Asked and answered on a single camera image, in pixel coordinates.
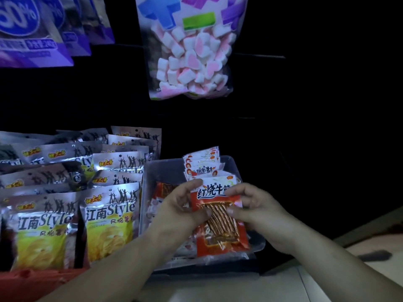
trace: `person's left arm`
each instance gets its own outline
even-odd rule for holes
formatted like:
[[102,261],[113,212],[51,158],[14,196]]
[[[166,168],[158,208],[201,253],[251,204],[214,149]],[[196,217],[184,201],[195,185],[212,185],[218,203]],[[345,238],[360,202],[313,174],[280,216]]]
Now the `person's left arm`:
[[181,184],[165,198],[147,231],[139,238],[61,286],[39,302],[133,301],[153,270],[206,221],[211,212],[191,212],[183,205],[201,179]]

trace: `marshmallow bag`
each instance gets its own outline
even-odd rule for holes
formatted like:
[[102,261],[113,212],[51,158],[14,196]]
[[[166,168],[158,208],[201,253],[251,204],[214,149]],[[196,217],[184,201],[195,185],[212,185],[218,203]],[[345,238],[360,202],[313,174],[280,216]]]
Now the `marshmallow bag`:
[[226,65],[248,0],[136,0],[149,95],[199,99],[233,91]]

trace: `clear plastic container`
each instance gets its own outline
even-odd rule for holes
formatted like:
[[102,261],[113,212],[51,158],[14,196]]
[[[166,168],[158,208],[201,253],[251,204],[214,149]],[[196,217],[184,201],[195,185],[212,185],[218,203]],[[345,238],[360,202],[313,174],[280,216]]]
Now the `clear plastic container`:
[[[242,178],[239,175],[237,165],[235,164],[235,161],[232,157],[221,156],[221,162],[225,163],[224,171],[236,175],[239,178],[239,180],[242,181]],[[186,181],[183,172],[184,172],[184,166],[182,158],[156,160],[148,162],[143,174],[143,190],[141,197],[140,229],[139,229],[140,235],[148,228],[148,224],[144,223],[146,220],[145,215],[147,213],[147,201],[152,198],[157,182],[179,185]],[[249,244],[251,246],[249,253],[258,252],[264,249],[266,245],[266,240],[263,236],[256,233],[255,231],[248,231],[248,235],[250,237]],[[221,254],[218,256],[214,256],[214,260],[212,260],[211,263],[216,262],[219,263],[221,261],[227,261],[227,260],[230,261],[231,258],[232,258],[231,254],[228,253]],[[172,260],[156,269],[156,271],[184,267],[184,266],[191,266],[191,265],[204,265],[204,264],[206,264],[206,260],[204,258]]]

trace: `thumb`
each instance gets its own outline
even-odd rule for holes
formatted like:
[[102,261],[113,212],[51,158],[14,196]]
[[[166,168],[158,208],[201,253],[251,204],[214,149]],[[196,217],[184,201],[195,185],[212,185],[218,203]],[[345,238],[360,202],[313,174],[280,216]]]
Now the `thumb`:
[[194,228],[204,223],[211,217],[211,210],[208,208],[204,208],[202,210],[197,210],[196,212],[192,212],[190,215],[192,216],[194,222]]
[[227,213],[229,216],[247,223],[252,221],[252,210],[249,209],[238,208],[232,205],[227,208]]

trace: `blue circle label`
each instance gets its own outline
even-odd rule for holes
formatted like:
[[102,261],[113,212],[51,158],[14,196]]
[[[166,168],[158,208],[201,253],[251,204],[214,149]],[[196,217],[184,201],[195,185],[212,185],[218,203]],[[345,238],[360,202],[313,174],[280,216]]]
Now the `blue circle label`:
[[0,32],[28,36],[38,30],[39,10],[34,0],[0,0]]
[[78,15],[81,17],[82,13],[81,13],[81,4],[78,0],[73,0],[74,4],[77,6],[78,9]]
[[59,29],[64,23],[64,9],[60,0],[42,0],[48,11],[53,15],[53,23]]

